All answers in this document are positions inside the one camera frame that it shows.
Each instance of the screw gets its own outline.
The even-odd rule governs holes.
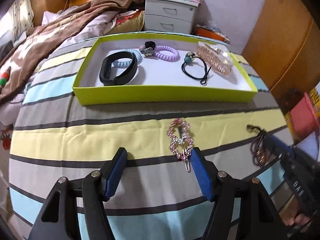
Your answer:
[[[259,184],[260,183],[260,180],[258,178],[252,178],[251,181],[254,183],[254,184]]]
[[[59,182],[60,184],[65,183],[66,181],[67,181],[67,178],[66,178],[66,177],[61,177],[61,178],[58,179],[58,182]]]
[[[94,177],[94,178],[99,177],[100,176],[100,171],[91,172],[91,176]]]
[[[225,178],[227,176],[227,173],[225,171],[218,171],[218,176],[220,178]]]

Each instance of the nightstand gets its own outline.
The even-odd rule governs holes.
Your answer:
[[[185,0],[146,0],[144,30],[190,34],[198,5]]]

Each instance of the black watch strap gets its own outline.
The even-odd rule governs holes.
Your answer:
[[[130,58],[132,62],[130,66],[123,71],[119,76],[116,76],[114,79],[110,79],[111,65],[115,60],[121,58]],[[120,51],[106,57],[101,66],[100,70],[100,81],[105,86],[121,86],[127,84],[130,80],[133,79],[138,69],[138,62],[136,55],[128,51]]]

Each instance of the tablecloth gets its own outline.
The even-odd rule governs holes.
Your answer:
[[[232,177],[258,177],[280,210],[292,192],[274,157],[253,165],[250,143],[258,125],[288,145],[292,137],[273,96],[258,74],[242,64],[259,92],[246,104],[156,102],[81,106],[72,90],[76,73],[96,39],[54,52],[42,62],[28,90],[12,135],[10,194],[24,238],[51,188],[61,176],[83,178],[111,160],[119,147],[129,153],[119,187],[105,211],[115,239],[200,238],[213,203],[202,196],[193,171],[169,150],[166,135],[176,117],[190,123],[194,146]],[[82,199],[77,199],[83,240],[88,239]],[[234,202],[229,239],[234,239],[240,199]]]

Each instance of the pink hair claw clip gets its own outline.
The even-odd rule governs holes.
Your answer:
[[[178,128],[180,137],[175,135],[175,129]],[[187,172],[191,172],[189,156],[193,147],[194,140],[189,135],[190,124],[181,118],[176,118],[170,123],[167,135],[171,138],[169,149],[180,160],[184,161]]]

